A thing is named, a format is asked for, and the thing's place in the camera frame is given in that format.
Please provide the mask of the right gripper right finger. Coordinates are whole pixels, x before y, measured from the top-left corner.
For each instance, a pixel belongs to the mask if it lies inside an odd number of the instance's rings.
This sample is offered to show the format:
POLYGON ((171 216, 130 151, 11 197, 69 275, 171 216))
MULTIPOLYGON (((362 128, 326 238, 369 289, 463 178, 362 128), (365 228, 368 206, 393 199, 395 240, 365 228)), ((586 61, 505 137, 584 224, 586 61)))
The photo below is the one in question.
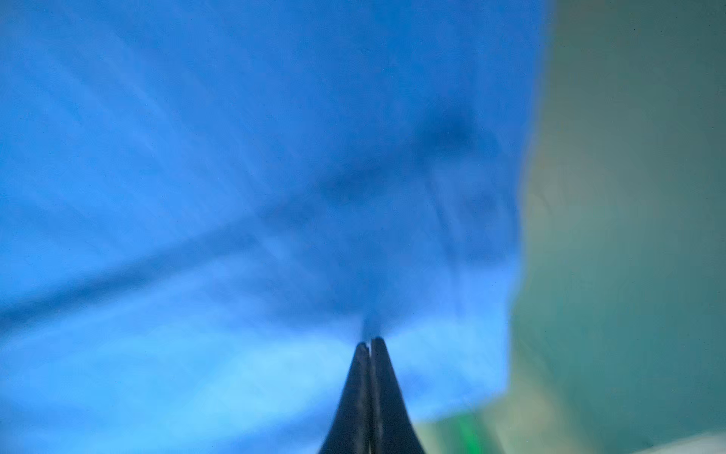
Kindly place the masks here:
POLYGON ((371 342, 372 453, 425 454, 382 338, 371 342))

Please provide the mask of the blue printed t-shirt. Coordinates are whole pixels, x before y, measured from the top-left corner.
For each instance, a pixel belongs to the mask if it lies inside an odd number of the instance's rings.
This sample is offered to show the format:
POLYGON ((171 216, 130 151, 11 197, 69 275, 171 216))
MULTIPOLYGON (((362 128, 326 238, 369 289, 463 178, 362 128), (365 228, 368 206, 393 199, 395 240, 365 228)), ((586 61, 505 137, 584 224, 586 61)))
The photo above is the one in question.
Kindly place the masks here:
POLYGON ((507 389, 548 1, 5 1, 1 449, 307 453, 507 389))

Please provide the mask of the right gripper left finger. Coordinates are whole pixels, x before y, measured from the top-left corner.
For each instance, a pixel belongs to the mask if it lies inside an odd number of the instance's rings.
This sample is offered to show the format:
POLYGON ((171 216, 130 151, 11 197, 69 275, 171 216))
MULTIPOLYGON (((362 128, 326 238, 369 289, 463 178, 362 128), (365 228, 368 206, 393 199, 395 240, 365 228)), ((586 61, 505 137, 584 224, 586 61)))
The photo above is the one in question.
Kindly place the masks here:
POLYGON ((340 402, 320 454, 368 454, 372 438, 371 354, 357 345, 340 402))

